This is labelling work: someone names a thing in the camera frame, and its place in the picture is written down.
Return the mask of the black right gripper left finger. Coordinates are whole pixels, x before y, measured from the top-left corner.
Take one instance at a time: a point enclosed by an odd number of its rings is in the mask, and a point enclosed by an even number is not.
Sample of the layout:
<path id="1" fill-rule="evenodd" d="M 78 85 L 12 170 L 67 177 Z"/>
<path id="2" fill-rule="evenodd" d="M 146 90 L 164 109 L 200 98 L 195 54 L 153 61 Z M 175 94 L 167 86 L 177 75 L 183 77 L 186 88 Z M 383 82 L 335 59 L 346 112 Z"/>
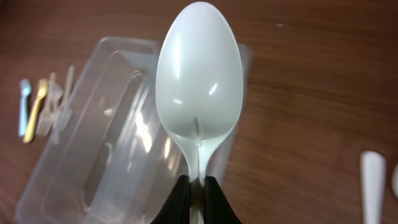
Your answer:
<path id="1" fill-rule="evenodd" d="M 160 212 L 151 224 L 190 223 L 190 181 L 189 176 L 181 175 L 173 186 Z"/>

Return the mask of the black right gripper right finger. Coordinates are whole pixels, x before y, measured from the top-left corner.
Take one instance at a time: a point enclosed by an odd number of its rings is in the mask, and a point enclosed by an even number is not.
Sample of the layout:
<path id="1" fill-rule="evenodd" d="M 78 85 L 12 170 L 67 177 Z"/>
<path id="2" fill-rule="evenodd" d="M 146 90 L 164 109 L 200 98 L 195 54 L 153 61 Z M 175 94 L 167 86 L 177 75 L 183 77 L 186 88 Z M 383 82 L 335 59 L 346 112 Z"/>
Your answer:
<path id="1" fill-rule="evenodd" d="M 213 176 L 204 179 L 203 219 L 205 224 L 242 224 Z"/>

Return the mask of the short white plastic spoon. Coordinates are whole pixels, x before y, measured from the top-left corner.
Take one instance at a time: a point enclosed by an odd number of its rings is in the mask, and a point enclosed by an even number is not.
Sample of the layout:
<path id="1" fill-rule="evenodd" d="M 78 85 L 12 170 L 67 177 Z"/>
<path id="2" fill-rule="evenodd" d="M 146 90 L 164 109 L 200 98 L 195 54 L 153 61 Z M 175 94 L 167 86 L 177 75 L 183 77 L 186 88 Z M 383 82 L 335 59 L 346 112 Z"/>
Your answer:
<path id="1" fill-rule="evenodd" d="M 360 157 L 363 223 L 380 224 L 386 183 L 386 160 L 377 152 L 364 151 Z"/>

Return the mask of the white plastic spoon large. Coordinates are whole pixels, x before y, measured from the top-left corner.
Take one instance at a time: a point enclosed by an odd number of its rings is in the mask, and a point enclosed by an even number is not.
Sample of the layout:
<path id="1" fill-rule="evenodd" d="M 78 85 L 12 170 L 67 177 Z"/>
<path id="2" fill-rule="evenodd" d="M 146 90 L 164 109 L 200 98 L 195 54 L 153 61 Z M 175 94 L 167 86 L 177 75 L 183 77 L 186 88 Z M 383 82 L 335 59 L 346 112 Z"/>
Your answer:
<path id="1" fill-rule="evenodd" d="M 395 196 L 398 197 L 398 165 L 395 166 L 392 173 L 391 186 Z"/>

